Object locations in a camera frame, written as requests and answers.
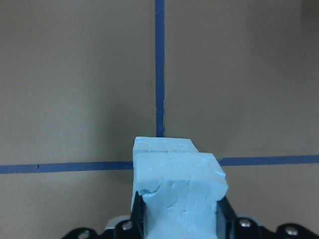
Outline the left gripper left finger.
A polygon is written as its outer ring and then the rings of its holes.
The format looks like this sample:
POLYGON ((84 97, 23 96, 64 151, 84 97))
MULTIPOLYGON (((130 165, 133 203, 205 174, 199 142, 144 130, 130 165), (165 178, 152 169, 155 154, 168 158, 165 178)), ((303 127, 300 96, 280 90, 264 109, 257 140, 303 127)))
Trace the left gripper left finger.
POLYGON ((146 213, 146 204, 143 197, 139 195, 138 191, 135 192, 133 206, 131 209, 131 221, 135 222, 138 226, 140 238, 144 239, 144 219, 146 213))

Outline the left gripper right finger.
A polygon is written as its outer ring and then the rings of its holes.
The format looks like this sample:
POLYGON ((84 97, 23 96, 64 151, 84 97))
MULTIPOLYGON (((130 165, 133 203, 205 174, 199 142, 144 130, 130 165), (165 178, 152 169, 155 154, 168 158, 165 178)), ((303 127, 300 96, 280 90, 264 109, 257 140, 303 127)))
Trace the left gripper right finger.
POLYGON ((236 213, 225 196, 216 204, 216 236, 218 239, 232 238, 234 219, 236 219, 236 213))

